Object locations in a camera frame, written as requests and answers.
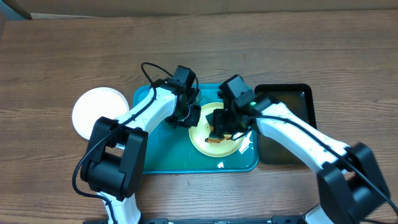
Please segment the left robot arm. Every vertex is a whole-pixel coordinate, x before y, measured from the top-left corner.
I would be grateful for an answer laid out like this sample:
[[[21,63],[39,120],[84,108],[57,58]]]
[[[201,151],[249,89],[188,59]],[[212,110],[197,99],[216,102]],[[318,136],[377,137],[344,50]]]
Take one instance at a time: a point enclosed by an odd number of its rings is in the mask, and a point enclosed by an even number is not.
[[[200,119],[195,100],[198,78],[179,65],[165,79],[150,82],[147,96],[127,113],[98,118],[85,155],[72,175],[74,191],[103,201],[105,223],[139,223],[135,192],[142,179],[149,134],[165,121],[172,128],[190,128]]]

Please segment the green rimmed plate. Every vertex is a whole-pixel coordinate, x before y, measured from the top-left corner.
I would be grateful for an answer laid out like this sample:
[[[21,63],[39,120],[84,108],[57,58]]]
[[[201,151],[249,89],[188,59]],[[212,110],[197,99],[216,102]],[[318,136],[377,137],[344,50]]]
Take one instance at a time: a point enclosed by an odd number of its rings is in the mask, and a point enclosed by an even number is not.
[[[208,142],[210,133],[213,130],[213,125],[208,122],[206,115],[211,114],[215,109],[223,109],[223,103],[214,102],[208,103],[201,107],[200,120],[196,127],[188,129],[189,137],[192,144],[204,155],[210,157],[225,157],[237,151],[242,143],[243,138],[233,141],[240,133],[234,136],[225,134],[224,138],[218,142]]]

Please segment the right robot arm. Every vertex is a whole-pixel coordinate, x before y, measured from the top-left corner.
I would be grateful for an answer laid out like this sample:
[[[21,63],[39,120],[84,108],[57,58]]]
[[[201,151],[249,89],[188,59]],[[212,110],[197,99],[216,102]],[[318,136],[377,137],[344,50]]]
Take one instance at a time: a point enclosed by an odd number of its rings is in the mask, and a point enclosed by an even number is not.
[[[213,127],[208,142],[226,134],[251,130],[269,137],[298,157],[317,177],[319,203],[294,223],[361,223],[388,203],[397,207],[373,151],[359,142],[349,146],[310,126],[281,101],[256,93],[240,75],[219,86],[223,108],[209,117]]]

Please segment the white plate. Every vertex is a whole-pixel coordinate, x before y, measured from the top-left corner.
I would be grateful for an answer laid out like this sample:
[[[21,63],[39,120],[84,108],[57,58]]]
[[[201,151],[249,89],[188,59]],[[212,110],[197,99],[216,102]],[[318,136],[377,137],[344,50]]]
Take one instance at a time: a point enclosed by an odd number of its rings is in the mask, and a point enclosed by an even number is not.
[[[126,98],[117,90],[108,87],[91,89],[81,95],[72,110],[75,131],[89,140],[97,119],[104,116],[114,119],[129,111]]]

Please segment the green yellow sponge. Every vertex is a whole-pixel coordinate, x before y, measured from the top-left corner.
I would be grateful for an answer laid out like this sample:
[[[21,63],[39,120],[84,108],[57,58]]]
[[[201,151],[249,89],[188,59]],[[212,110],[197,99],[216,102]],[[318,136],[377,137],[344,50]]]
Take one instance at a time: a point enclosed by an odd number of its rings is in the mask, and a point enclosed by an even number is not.
[[[210,127],[210,134],[205,139],[208,143],[220,143],[224,140],[231,140],[231,135],[226,136],[226,125],[228,122],[221,113],[211,113],[206,115],[206,120]]]

